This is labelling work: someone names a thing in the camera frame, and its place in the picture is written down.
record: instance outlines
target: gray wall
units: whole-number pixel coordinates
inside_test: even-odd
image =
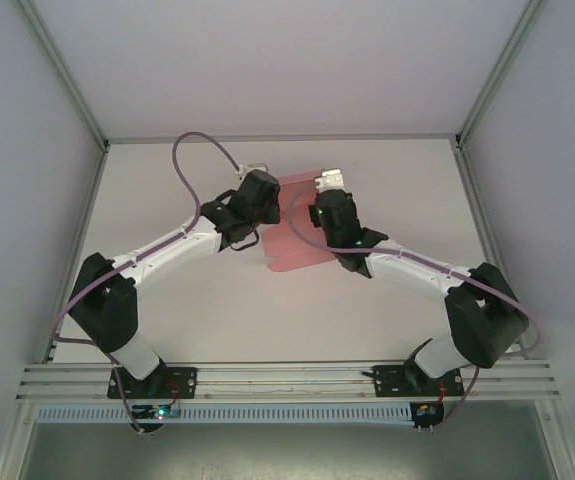
[[[97,161],[12,2],[0,0],[0,440],[48,317]]]
[[[575,429],[575,2],[545,7],[470,156]]]

